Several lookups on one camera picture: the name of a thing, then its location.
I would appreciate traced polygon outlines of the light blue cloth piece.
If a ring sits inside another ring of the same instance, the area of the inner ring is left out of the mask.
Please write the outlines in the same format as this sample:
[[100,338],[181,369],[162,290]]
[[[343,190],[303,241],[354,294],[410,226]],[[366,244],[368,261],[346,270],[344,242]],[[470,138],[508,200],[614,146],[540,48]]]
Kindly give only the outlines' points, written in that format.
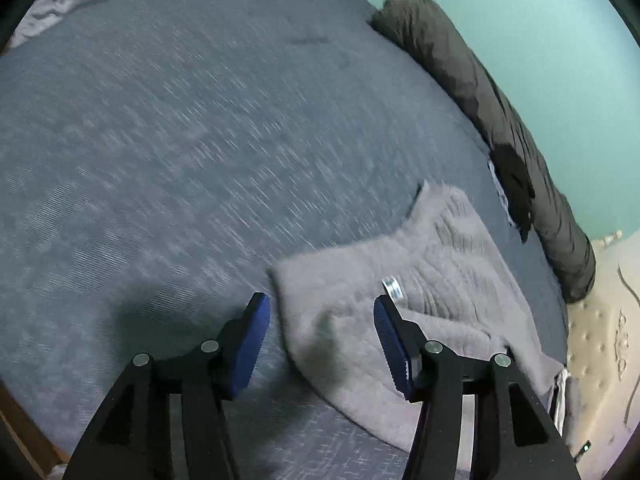
[[514,228],[516,228],[518,225],[516,224],[516,222],[511,217],[511,214],[510,214],[510,211],[509,211],[509,200],[506,197],[506,193],[504,192],[504,189],[503,189],[503,187],[502,187],[502,185],[501,185],[501,183],[500,183],[500,181],[498,179],[495,165],[491,160],[488,160],[487,166],[488,166],[488,169],[490,171],[492,180],[494,181],[494,185],[495,185],[495,188],[496,188],[496,191],[497,191],[497,194],[498,194],[502,209],[506,213],[506,218],[508,219],[508,223],[510,224],[510,226],[513,226]]

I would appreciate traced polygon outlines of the blue patterned bedspread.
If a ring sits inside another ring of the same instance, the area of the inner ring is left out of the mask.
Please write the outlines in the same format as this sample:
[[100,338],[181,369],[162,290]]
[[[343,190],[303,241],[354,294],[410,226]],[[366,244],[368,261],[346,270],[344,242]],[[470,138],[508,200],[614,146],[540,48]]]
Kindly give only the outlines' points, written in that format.
[[72,448],[126,361],[213,333],[268,268],[462,188],[565,350],[490,151],[364,0],[111,0],[1,62],[1,376]]

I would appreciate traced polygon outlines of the black and white garment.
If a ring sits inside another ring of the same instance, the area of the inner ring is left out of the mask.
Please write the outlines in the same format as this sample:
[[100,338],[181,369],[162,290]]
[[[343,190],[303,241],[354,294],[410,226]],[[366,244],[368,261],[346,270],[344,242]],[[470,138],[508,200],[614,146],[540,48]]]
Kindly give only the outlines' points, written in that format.
[[566,368],[563,368],[559,374],[555,376],[548,406],[548,413],[560,436],[562,436],[564,432],[566,419],[566,389],[568,378],[570,378],[570,372]]

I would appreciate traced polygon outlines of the grey fleece garment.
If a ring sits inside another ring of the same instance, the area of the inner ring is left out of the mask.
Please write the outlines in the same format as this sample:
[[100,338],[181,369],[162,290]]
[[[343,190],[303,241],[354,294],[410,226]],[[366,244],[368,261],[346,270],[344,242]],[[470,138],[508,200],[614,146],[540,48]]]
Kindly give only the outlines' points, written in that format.
[[334,408],[382,441],[411,446],[420,410],[396,389],[373,321],[389,294],[403,318],[451,350],[510,351],[536,393],[562,370],[542,350],[533,313],[465,192],[424,184],[390,235],[277,263],[288,354]]

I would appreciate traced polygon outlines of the cream tufted headboard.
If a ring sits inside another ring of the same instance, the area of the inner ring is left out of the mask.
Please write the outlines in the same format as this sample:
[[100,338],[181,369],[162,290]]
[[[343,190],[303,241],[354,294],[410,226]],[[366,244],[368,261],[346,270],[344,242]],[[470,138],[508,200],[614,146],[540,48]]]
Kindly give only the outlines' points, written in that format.
[[639,234],[593,250],[592,289],[567,307],[567,366],[582,401],[572,452],[590,444],[577,464],[584,479],[604,478],[639,425]]

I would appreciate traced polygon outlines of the black clothing item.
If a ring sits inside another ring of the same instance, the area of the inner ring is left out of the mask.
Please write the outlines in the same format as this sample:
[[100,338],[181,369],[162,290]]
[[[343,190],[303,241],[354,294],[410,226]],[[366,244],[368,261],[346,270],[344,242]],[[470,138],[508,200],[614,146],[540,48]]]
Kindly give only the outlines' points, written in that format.
[[490,153],[497,179],[506,194],[511,220],[525,243],[533,224],[535,190],[520,155],[509,144],[496,144]]

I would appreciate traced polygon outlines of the dark grey rolled duvet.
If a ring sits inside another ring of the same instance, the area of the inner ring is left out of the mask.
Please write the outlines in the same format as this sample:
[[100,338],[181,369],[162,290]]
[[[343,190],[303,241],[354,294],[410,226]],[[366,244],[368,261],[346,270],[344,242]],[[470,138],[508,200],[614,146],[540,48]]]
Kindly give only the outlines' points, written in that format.
[[385,0],[371,26],[404,49],[456,102],[490,148],[509,144],[520,155],[535,190],[533,224],[569,304],[585,298],[596,280],[596,257],[544,155],[509,99],[434,0]]

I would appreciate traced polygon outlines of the folded grey garment stack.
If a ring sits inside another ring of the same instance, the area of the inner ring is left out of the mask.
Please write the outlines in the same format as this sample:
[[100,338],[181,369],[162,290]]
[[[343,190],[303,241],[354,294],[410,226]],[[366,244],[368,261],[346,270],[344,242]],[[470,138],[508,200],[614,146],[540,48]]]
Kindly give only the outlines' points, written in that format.
[[566,380],[565,390],[565,420],[563,436],[570,441],[575,437],[579,417],[582,414],[582,390],[579,380],[570,375]]

